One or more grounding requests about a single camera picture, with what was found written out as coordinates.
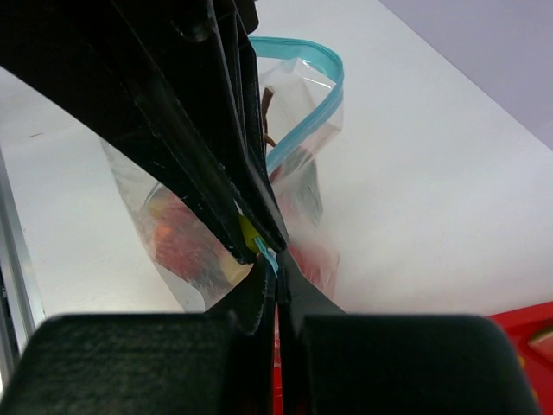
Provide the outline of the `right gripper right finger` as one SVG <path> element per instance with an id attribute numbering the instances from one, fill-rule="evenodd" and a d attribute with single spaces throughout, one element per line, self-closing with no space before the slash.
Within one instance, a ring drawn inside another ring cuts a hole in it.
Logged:
<path id="1" fill-rule="evenodd" d="M 297 336 L 306 316 L 345 315 L 302 273 L 290 251 L 276 256 L 278 263 L 277 304 L 281 335 Z"/>

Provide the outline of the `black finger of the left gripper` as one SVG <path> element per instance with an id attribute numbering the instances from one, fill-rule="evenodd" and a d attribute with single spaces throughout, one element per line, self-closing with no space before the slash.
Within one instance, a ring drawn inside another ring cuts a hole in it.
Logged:
<path id="1" fill-rule="evenodd" d="M 237 12 L 238 58 L 245 117 L 245 165 L 247 216 L 276 252 L 287 248 L 289 236 L 276 197 L 270 185 L 266 165 L 261 98 L 258 83 L 257 56 L 250 42 L 250 34 L 258 26 L 256 5 L 253 1 L 235 1 Z"/>
<path id="2" fill-rule="evenodd" d="M 235 1 L 4 1 L 1 66 L 180 198 L 240 262 Z"/>

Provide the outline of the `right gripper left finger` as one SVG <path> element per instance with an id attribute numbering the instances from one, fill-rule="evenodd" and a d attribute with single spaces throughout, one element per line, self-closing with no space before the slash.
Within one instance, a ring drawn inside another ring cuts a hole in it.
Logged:
<path id="1" fill-rule="evenodd" d="M 246 335 L 273 336 L 276 274 L 258 257 L 246 277 L 211 307 L 208 316 L 229 316 Z"/>

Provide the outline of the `clear zip top bag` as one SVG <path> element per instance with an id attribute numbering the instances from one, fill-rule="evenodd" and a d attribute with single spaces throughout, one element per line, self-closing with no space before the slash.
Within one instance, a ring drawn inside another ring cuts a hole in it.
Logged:
<path id="1" fill-rule="evenodd" d="M 344 69 L 331 49 L 311 41 L 254 37 L 266 165 L 290 237 L 336 248 L 321 230 L 323 202 L 316 157 L 343 121 Z M 250 271 L 170 190 L 113 146 L 105 144 L 111 172 L 156 271 L 186 312 L 221 300 Z M 163 223 L 172 233 L 156 244 Z"/>

